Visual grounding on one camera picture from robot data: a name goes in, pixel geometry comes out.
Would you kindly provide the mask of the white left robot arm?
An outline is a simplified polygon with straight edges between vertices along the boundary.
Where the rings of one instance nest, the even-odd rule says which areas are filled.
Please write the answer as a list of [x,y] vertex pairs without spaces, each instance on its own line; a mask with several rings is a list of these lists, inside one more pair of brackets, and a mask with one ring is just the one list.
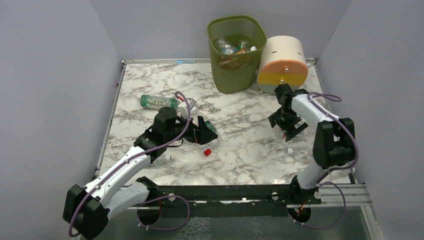
[[136,138],[115,165],[84,186],[75,184],[67,191],[62,218],[69,224],[69,236],[81,235],[92,240],[106,228],[109,220],[136,204],[157,204],[160,216],[164,202],[170,198],[185,206],[187,222],[191,217],[187,195],[158,194],[158,185],[147,177],[139,178],[128,187],[124,185],[157,161],[176,141],[204,146],[218,139],[218,132],[202,115],[194,122],[192,111],[180,116],[171,107],[161,108],[153,124]]

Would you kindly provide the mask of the clear unlabelled bottle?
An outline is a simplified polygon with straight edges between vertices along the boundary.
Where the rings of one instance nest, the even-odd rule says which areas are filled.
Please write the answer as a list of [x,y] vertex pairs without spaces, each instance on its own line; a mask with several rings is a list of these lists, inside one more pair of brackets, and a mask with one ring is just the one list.
[[297,162],[304,164],[309,164],[314,160],[312,150],[306,147],[287,147],[286,153]]

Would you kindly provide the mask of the red label water bottle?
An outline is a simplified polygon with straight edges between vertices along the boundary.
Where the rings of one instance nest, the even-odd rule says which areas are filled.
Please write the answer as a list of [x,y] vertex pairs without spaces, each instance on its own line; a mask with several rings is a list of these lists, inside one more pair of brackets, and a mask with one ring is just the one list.
[[281,132],[283,133],[283,137],[284,138],[286,138],[286,139],[300,139],[300,138],[302,138],[303,136],[304,136],[304,130],[296,130],[295,131],[295,133],[296,134],[294,134],[293,132],[292,133],[287,133],[287,132],[285,132],[285,131],[283,131],[283,130],[281,130]]

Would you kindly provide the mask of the brown red tea bottle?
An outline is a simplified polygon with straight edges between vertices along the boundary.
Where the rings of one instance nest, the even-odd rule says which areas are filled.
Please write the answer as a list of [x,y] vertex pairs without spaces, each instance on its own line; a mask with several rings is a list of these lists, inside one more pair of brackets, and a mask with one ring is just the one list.
[[220,61],[218,62],[218,67],[223,70],[237,70],[242,68],[247,68],[251,62],[252,59],[250,56],[245,55],[246,53],[249,53],[250,50],[244,48],[239,49],[237,52],[234,53],[236,56],[231,57],[221,57]]

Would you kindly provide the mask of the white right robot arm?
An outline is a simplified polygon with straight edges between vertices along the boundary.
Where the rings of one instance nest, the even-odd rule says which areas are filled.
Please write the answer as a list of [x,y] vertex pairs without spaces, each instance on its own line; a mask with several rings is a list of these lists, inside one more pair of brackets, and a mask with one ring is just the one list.
[[341,102],[340,97],[292,89],[287,83],[277,86],[274,94],[280,108],[268,120],[272,128],[278,127],[285,134],[287,142],[307,127],[315,129],[313,162],[293,179],[292,185],[295,188],[301,191],[314,189],[329,173],[355,166],[359,147],[353,120],[331,113],[315,100],[322,97]]

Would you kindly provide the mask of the green white label water bottle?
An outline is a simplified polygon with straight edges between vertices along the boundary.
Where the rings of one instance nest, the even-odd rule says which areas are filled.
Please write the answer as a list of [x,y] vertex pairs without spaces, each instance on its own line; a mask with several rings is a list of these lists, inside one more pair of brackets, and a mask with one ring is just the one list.
[[237,43],[237,49],[238,50],[241,50],[241,49],[250,50],[250,48],[251,48],[251,43],[246,39],[242,39]]

